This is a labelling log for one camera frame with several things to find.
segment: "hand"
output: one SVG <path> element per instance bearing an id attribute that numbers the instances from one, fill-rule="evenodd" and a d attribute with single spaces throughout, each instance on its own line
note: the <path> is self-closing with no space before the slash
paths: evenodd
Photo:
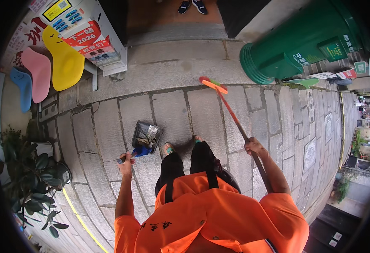
<path id="1" fill-rule="evenodd" d="M 252 155 L 251 151 L 257 153 L 258 156 L 261 156 L 265 152 L 267 152 L 266 149 L 255 137 L 249 138 L 249 142 L 244 144 L 244 148 L 245 151 L 247 151 L 247 154 L 249 155 Z"/>
<path id="2" fill-rule="evenodd" d="M 125 154 L 121 154 L 119 158 L 124 156 L 126 156 L 125 162 L 122 164 L 117 164 L 117 166 L 119 167 L 122 176 L 128 175 L 130 178 L 132 178 L 132 164 L 134 164 L 135 161 L 134 159 L 131 159 L 132 155 L 129 151 L 127 151 Z"/>

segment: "orange shirt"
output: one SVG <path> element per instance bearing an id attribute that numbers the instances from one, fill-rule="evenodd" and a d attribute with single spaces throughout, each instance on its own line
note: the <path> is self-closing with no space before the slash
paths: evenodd
<path id="1" fill-rule="evenodd" d="M 260 202 L 217 178 L 209 189 L 205 172 L 174 180 L 173 202 L 162 187 L 154 213 L 143 223 L 132 216 L 115 222 L 115 253 L 182 253 L 200 234 L 235 252 L 302 252 L 309 225 L 290 195 L 272 193 Z"/>

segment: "orange broom head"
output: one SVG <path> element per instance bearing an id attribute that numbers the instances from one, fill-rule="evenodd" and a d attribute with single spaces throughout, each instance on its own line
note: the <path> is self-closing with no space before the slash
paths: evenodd
<path id="1" fill-rule="evenodd" d="M 204 84 L 206 86 L 209 86 L 210 88 L 218 90 L 223 94 L 228 93 L 227 87 L 225 87 L 223 84 L 220 84 L 220 83 L 216 82 L 215 80 L 210 79 L 208 77 L 199 77 L 199 82 L 201 82 L 202 84 Z"/>

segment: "foot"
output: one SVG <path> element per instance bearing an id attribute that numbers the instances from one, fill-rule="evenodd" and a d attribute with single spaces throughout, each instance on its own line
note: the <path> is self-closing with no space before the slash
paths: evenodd
<path id="1" fill-rule="evenodd" d="M 198 9 L 198 12 L 206 15 L 208 10 L 206 9 L 205 5 L 203 4 L 202 0 L 196 1 L 192 0 L 192 4 Z"/>
<path id="2" fill-rule="evenodd" d="M 172 146 L 171 143 L 164 144 L 164 153 L 165 153 L 165 155 L 172 154 L 173 152 L 175 152 L 175 149 L 174 149 L 174 147 Z"/>
<path id="3" fill-rule="evenodd" d="M 189 1 L 182 1 L 181 6 L 179 6 L 179 8 L 178 8 L 178 13 L 179 14 L 184 14 L 188 10 L 190 5 L 191 5 L 191 3 Z"/>
<path id="4" fill-rule="evenodd" d="M 202 139 L 202 137 L 200 137 L 200 135 L 195 135 L 195 137 L 193 137 L 193 139 L 195 140 L 195 144 L 196 144 L 196 143 L 199 143 L 199 142 L 201 142 L 201 141 L 204 141 L 204 140 Z"/>

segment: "qr code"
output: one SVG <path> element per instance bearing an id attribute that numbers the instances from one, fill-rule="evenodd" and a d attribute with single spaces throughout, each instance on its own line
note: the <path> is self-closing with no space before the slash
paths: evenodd
<path id="1" fill-rule="evenodd" d="M 58 6 L 60 7 L 60 9 L 64 9 L 67 6 L 67 3 L 65 1 L 63 1 L 63 2 L 59 3 Z"/>

